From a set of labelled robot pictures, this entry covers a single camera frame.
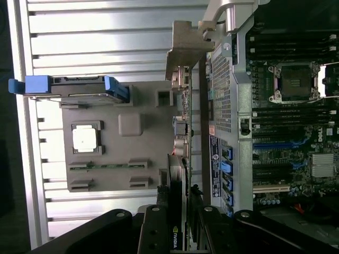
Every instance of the motherboard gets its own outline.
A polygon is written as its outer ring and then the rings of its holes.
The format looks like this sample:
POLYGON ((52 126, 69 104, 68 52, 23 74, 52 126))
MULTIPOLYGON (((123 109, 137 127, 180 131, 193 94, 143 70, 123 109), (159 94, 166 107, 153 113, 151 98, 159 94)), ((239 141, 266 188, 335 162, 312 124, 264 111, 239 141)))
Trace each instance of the motherboard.
POLYGON ((260 34, 261 25, 246 36, 254 208, 334 195, 339 191, 339 35, 273 36, 260 34))

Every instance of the screw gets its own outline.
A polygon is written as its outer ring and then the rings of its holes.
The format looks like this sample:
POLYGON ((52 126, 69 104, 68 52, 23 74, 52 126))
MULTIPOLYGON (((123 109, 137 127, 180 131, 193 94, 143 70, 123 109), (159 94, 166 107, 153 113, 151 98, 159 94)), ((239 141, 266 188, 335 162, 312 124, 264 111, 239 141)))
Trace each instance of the screw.
POLYGON ((212 212, 212 211, 213 211, 213 208, 210 207, 210 206, 207 206, 207 207, 204 208, 204 210, 205 210, 206 212, 212 212))
POLYGON ((247 212, 242 212, 242 213, 240 214, 240 216, 241 216, 241 217, 244 217, 244 218, 248 218, 248 217, 249 217, 249 213, 247 213, 247 212))
POLYGON ((225 49, 225 50, 230 50, 231 49, 231 45, 229 43, 224 43, 224 45, 222 45, 222 47, 225 49))

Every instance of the perforated metal panel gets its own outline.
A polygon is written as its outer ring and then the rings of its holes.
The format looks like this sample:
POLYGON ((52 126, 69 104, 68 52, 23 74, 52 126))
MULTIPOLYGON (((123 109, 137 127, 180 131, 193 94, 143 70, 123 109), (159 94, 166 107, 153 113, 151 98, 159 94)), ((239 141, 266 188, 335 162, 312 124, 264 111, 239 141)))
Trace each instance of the perforated metal panel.
POLYGON ((231 132, 230 111, 230 66, 221 54, 212 62, 214 99, 214 121, 219 131, 231 132))

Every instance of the cpu socket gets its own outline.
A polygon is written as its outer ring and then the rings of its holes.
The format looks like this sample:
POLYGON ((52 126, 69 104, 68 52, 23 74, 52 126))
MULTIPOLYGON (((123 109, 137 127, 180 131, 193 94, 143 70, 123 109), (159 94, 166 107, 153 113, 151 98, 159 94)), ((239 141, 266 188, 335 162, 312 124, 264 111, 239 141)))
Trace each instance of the cpu socket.
POLYGON ((319 99, 320 66, 316 63, 280 63, 270 66, 269 71, 274 74, 274 95, 269 98, 270 102, 292 104, 319 99))

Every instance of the white pci slot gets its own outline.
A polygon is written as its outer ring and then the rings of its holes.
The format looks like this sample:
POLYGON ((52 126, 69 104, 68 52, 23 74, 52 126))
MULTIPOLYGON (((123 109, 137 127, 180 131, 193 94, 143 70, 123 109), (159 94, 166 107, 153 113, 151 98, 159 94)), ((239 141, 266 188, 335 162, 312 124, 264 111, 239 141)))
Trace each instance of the white pci slot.
POLYGON ((253 194, 271 193, 271 192, 289 192, 290 185, 259 185, 253 187, 253 194))

